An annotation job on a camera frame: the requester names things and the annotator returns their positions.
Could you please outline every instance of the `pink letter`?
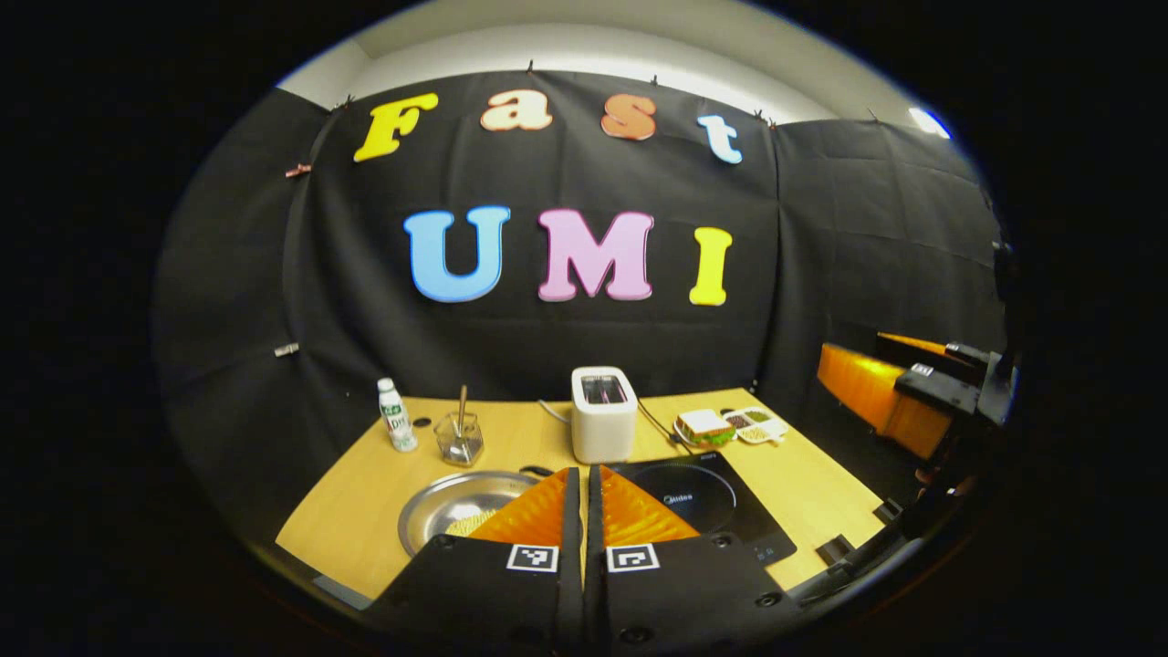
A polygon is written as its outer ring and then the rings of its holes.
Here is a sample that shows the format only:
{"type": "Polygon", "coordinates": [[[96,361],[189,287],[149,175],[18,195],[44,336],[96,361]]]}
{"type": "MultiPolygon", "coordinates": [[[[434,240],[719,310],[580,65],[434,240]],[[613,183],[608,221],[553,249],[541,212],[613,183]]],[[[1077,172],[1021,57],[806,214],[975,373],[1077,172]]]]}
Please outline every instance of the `pink letter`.
{"type": "Polygon", "coordinates": [[[540,224],[548,229],[548,281],[540,285],[541,299],[566,302],[576,296],[576,285],[568,279],[569,262],[590,297],[600,290],[610,269],[614,270],[605,289],[610,297],[635,302],[653,293],[645,272],[652,216],[639,212],[618,214],[599,244],[576,210],[548,210],[540,215],[540,224]]]}

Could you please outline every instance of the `screw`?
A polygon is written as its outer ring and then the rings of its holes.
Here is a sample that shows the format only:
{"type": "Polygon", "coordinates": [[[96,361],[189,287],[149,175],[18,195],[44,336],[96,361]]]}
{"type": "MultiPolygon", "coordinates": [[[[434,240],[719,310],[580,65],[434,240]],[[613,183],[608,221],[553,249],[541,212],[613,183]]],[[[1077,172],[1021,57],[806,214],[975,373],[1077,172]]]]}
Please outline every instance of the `screw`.
{"type": "Polygon", "coordinates": [[[645,643],[653,638],[653,630],[648,628],[628,628],[620,632],[620,641],[625,643],[645,643]]]}

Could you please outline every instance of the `induction cooker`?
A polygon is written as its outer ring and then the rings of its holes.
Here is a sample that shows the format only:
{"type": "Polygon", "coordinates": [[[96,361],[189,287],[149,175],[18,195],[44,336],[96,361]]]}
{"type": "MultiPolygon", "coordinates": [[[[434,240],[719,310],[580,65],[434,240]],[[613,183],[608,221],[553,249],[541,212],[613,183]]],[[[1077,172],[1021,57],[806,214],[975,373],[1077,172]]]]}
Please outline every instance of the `induction cooker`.
{"type": "Polygon", "coordinates": [[[716,451],[610,465],[700,533],[732,532],[763,566],[795,553],[783,527],[716,451]]]}

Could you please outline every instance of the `blue letter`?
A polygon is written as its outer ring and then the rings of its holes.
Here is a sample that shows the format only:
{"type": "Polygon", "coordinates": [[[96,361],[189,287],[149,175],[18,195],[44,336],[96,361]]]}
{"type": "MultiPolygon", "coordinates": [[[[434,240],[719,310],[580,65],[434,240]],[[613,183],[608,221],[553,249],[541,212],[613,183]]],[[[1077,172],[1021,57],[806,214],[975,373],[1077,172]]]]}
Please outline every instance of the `blue letter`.
{"type": "Polygon", "coordinates": [[[466,276],[454,276],[446,269],[446,229],[454,215],[434,210],[418,213],[405,220],[410,234],[410,269],[418,291],[436,302],[458,303],[477,299],[499,283],[503,268],[503,223],[510,208],[482,206],[466,213],[466,221],[478,228],[479,267],[466,276]]]}
{"type": "Polygon", "coordinates": [[[710,150],[714,151],[714,154],[718,159],[730,164],[742,161],[742,151],[736,151],[730,145],[730,138],[738,137],[737,130],[726,125],[726,122],[722,120],[722,117],[718,115],[698,117],[697,123],[705,126],[705,136],[710,140],[710,150]]]}

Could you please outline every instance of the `colorful foam letter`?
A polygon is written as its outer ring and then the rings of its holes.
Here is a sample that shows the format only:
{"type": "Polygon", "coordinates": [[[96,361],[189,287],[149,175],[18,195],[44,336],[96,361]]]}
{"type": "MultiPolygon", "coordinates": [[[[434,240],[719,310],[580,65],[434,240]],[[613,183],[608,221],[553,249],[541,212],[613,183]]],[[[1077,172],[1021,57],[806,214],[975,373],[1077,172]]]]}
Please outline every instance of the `colorful foam letter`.
{"type": "Polygon", "coordinates": [[[540,224],[548,229],[548,281],[540,285],[541,299],[566,302],[576,296],[576,285],[568,279],[569,263],[590,297],[600,290],[610,269],[612,283],[605,289],[610,297],[632,302],[653,293],[645,272],[652,216],[639,212],[618,214],[599,244],[576,210],[548,210],[540,215],[540,224]]]}
{"type": "Polygon", "coordinates": [[[694,305],[722,305],[726,303],[726,291],[722,289],[723,265],[726,248],[734,237],[721,228],[703,226],[694,229],[697,240],[697,283],[689,290],[689,303],[694,305]]]}
{"type": "Polygon", "coordinates": [[[480,206],[466,213],[466,221],[478,229],[479,267],[465,276],[446,269],[446,229],[454,224],[449,212],[423,212],[405,220],[410,234],[410,269],[418,291],[436,302],[459,303],[477,299],[499,283],[503,265],[503,223],[510,208],[480,206]]]}
{"type": "Polygon", "coordinates": [[[373,125],[366,134],[364,145],[353,153],[353,161],[361,162],[392,153],[402,144],[394,139],[394,131],[397,131],[398,137],[405,137],[418,125],[418,116],[422,113],[419,110],[437,106],[438,95],[433,92],[377,105],[369,112],[373,125]]]}
{"type": "Polygon", "coordinates": [[[705,127],[705,137],[710,140],[710,150],[714,151],[714,154],[719,160],[730,164],[742,161],[742,151],[737,151],[730,145],[730,138],[738,137],[737,130],[726,125],[726,122],[718,115],[697,117],[697,123],[705,127]]]}
{"type": "Polygon", "coordinates": [[[656,123],[649,118],[649,115],[656,112],[656,104],[652,98],[617,94],[604,104],[604,112],[600,129],[609,137],[640,141],[653,137],[656,130],[656,123]]]}
{"type": "Polygon", "coordinates": [[[482,112],[479,123],[491,131],[543,130],[551,125],[548,97],[531,89],[515,89],[495,94],[487,101],[491,109],[482,112]]]}

